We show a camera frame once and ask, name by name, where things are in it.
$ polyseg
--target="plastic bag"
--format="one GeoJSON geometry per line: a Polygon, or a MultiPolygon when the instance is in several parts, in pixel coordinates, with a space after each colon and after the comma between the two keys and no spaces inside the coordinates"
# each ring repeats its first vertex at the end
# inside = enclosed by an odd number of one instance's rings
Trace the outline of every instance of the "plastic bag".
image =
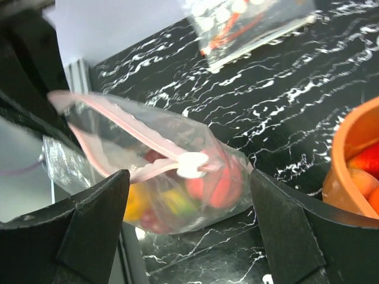
{"type": "Polygon", "coordinates": [[[210,70],[302,25],[315,22],[314,0],[178,0],[199,36],[210,70]]]}
{"type": "Polygon", "coordinates": [[[65,113],[88,159],[46,140],[45,148],[54,148],[46,150],[54,154],[47,160],[57,168],[49,170],[50,177],[63,189],[78,190],[78,184],[85,188],[98,176],[128,169],[125,222],[158,234],[183,233],[252,206],[249,160],[219,142],[206,125],[112,95],[61,91],[49,99],[65,113]]]}

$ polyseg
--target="apple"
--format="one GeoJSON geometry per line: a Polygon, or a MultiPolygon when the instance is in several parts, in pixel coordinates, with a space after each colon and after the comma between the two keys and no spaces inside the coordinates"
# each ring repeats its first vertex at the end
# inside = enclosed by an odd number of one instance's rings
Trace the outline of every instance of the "apple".
{"type": "Polygon", "coordinates": [[[379,142],[367,147],[348,162],[348,167],[364,170],[379,179],[379,142]]]}

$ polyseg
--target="black marble countertop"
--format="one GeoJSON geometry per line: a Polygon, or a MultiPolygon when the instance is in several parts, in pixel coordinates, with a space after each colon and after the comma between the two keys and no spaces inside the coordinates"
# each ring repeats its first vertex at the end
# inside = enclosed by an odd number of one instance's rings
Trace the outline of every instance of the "black marble countertop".
{"type": "MultiPolygon", "coordinates": [[[[379,1],[317,8],[314,25],[217,74],[180,21],[100,63],[92,87],[202,121],[258,169],[319,197],[338,125],[378,94],[379,1]]],[[[253,209],[196,233],[137,236],[151,283],[259,284],[269,274],[253,209]]]]}

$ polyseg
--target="peach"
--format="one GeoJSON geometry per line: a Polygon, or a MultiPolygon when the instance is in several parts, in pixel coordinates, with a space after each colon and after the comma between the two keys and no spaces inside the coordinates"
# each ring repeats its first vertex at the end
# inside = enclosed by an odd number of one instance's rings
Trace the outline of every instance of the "peach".
{"type": "Polygon", "coordinates": [[[359,169],[349,169],[349,173],[355,186],[366,199],[375,189],[379,188],[379,181],[369,173],[359,169]]]}

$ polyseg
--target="orange container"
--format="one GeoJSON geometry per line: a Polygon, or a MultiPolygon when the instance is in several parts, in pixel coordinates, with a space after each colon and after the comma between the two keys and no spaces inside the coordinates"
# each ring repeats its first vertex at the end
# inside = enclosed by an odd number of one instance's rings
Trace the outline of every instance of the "orange container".
{"type": "Polygon", "coordinates": [[[350,112],[333,139],[332,168],[323,184],[323,201],[340,209],[379,219],[350,177],[346,162],[379,140],[379,98],[350,112]]]}

